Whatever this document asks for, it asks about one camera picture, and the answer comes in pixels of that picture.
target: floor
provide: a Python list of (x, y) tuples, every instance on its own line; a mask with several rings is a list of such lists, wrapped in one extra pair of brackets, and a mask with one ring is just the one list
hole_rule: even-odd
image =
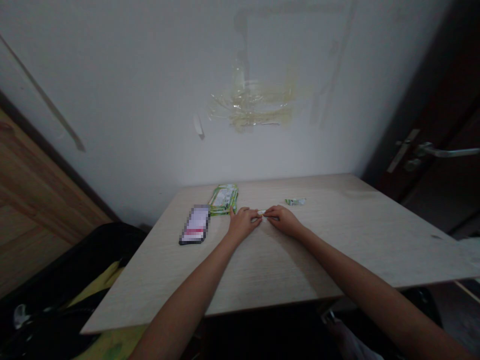
[(428, 287), (443, 329), (480, 359), (480, 303), (453, 282)]

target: door handle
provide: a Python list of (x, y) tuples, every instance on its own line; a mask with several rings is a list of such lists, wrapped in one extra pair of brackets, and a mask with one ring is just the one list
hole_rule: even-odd
[(418, 157), (422, 157), (426, 154), (433, 155), (437, 158), (456, 158), (460, 156), (469, 156), (480, 154), (480, 147), (474, 147), (471, 149), (462, 149), (462, 150), (440, 150), (434, 148), (434, 145), (431, 142), (424, 142), (415, 150), (415, 154)]

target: smartphone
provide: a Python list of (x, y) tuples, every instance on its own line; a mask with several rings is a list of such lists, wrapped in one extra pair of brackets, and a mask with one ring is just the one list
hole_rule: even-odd
[(210, 205), (194, 205), (181, 232), (180, 245), (201, 244), (207, 237)]

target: white wall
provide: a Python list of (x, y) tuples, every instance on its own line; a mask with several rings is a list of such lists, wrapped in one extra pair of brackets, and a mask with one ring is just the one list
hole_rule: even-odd
[[(361, 176), (451, 4), (222, 3), (1, 3), (0, 33), (86, 152), (76, 149), (3, 45), (0, 90), (127, 223), (153, 225), (183, 186)], [(278, 13), (262, 16), (265, 9)], [(244, 14), (246, 27), (238, 21)], [(293, 64), (300, 100), (289, 126), (237, 133), (227, 120), (208, 119), (210, 93), (231, 87), (244, 47), (252, 80), (281, 83)]]

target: wooden table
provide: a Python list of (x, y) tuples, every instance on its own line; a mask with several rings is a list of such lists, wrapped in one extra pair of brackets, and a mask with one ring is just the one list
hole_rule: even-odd
[[(189, 211), (217, 185), (181, 189), (83, 333), (149, 323), (219, 243), (230, 217), (211, 218), (202, 244), (179, 245)], [(238, 206), (288, 208), (322, 239), (396, 288), (480, 276), (480, 257), (350, 174), (238, 183)], [(339, 297), (342, 291), (296, 241), (264, 222), (238, 247), (207, 315)]]

